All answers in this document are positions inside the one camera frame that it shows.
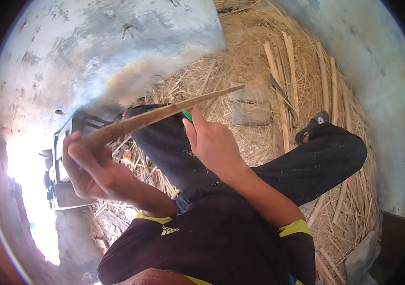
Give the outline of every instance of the hand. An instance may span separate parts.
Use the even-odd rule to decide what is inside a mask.
[[[126,189],[134,188],[138,181],[125,166],[111,160],[112,151],[106,146],[94,157],[77,143],[80,132],[63,141],[63,166],[80,198],[125,201]]]
[[[206,122],[201,111],[191,112],[193,124],[183,119],[191,151],[223,182],[237,179],[248,169],[240,157],[233,133],[220,122]]]

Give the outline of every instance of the skin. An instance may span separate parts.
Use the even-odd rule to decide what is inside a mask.
[[[253,205],[276,229],[304,219],[299,208],[261,178],[240,157],[232,132],[220,122],[206,122],[201,111],[191,112],[193,123],[183,119],[191,151],[221,181],[229,185]],[[80,132],[63,141],[63,166],[81,198],[127,202],[143,210],[149,217],[174,217],[177,208],[162,191],[135,178],[129,168],[113,162],[108,147],[92,155],[78,144]],[[125,285],[194,284],[174,271],[148,269],[122,282]]]

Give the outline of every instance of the black pants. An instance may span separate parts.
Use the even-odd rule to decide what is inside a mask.
[[[131,109],[127,117],[163,105]],[[192,155],[179,113],[132,134],[136,144],[182,193],[179,213],[200,197],[217,192],[237,195]],[[251,169],[270,186],[300,206],[312,201],[358,171],[367,157],[364,142],[346,129],[324,123],[309,142]]]

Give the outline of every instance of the bright light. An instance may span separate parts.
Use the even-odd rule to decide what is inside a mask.
[[[49,208],[46,187],[42,183],[46,166],[44,157],[38,155],[41,149],[51,143],[46,141],[48,139],[43,136],[32,137],[23,134],[8,141],[7,174],[15,178],[16,182],[22,186],[23,202],[36,247],[44,254],[46,260],[59,265],[57,231],[55,230],[57,216]]]

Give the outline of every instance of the adidas logo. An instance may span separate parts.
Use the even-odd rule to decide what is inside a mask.
[[[163,232],[161,233],[161,235],[173,233],[173,232],[176,232],[178,230],[179,230],[178,228],[168,228],[168,227],[163,225]]]

